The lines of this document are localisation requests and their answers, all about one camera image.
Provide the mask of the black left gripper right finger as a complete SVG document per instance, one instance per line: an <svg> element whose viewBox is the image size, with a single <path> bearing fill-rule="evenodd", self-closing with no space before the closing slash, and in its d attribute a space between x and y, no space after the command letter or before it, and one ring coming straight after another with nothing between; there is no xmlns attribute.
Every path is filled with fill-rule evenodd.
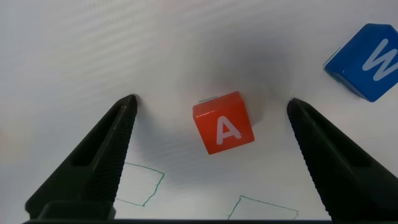
<svg viewBox="0 0 398 224"><path fill-rule="evenodd" d="M287 115L332 220L397 221L397 177L393 173L307 102L291 99Z"/></svg>

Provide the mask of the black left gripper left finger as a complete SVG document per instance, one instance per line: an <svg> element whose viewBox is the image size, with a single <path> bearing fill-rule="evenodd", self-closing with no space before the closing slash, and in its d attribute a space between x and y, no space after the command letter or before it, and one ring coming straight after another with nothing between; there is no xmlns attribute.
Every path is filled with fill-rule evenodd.
<svg viewBox="0 0 398 224"><path fill-rule="evenodd" d="M32 220L111 220L137 114L135 95L121 98L26 201Z"/></svg>

